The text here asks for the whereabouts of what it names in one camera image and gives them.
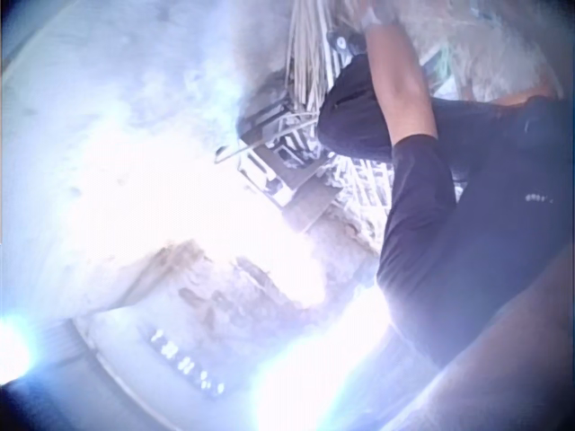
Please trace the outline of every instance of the forearm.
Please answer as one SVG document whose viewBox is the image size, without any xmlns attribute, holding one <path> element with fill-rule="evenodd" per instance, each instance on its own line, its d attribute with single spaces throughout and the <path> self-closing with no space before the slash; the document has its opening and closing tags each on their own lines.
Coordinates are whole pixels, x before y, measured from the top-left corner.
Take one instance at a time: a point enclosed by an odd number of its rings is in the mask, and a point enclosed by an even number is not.
<svg viewBox="0 0 575 431">
<path fill-rule="evenodd" d="M 403 26 L 370 25 L 366 28 L 366 40 L 373 85 L 388 120 L 392 144 L 413 135 L 413 131 L 437 137 L 429 89 Z"/>
</svg>

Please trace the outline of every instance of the person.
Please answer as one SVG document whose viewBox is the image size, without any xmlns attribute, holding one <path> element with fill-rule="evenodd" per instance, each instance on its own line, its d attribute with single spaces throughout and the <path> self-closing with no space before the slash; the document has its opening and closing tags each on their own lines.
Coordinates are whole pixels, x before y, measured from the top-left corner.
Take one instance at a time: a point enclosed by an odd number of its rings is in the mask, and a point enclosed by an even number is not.
<svg viewBox="0 0 575 431">
<path fill-rule="evenodd" d="M 396 330 L 445 367 L 572 241 L 572 105 L 431 99 L 391 4 L 358 4 L 367 55 L 327 95 L 318 136 L 393 164 L 376 279 Z"/>
</svg>

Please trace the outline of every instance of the wristwatch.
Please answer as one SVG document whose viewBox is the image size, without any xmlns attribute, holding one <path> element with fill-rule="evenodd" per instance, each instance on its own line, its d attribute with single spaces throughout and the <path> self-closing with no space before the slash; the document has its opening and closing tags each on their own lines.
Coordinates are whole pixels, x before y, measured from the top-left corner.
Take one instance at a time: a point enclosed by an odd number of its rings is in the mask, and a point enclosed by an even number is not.
<svg viewBox="0 0 575 431">
<path fill-rule="evenodd" d="M 397 22 L 397 14 L 388 3 L 389 0 L 378 2 L 377 14 L 372 6 L 369 6 L 361 18 L 361 30 L 366 32 L 372 25 L 390 25 Z"/>
</svg>

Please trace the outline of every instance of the black t-shirt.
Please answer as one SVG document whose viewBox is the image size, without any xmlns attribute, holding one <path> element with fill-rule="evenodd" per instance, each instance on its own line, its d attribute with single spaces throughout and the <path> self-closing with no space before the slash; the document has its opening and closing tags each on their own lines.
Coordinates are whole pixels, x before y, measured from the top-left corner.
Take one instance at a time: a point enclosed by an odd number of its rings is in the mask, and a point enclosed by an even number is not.
<svg viewBox="0 0 575 431">
<path fill-rule="evenodd" d="M 548 137 L 543 152 L 540 132 Z M 398 331 L 439 365 L 469 346 L 573 238 L 568 137 L 537 127 L 517 138 L 519 145 L 492 151 L 458 203 L 437 139 L 410 136 L 393 149 L 377 281 Z"/>
</svg>

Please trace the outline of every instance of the sleeve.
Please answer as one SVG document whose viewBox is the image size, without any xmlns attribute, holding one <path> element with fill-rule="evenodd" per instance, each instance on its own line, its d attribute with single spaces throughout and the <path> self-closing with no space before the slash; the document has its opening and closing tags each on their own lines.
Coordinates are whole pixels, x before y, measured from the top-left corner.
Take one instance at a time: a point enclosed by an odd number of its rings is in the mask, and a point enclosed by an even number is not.
<svg viewBox="0 0 575 431">
<path fill-rule="evenodd" d="M 451 171 L 435 137 L 406 137 L 394 146 L 392 156 L 392 209 L 377 273 L 383 288 L 414 272 L 418 259 L 456 207 Z"/>
</svg>

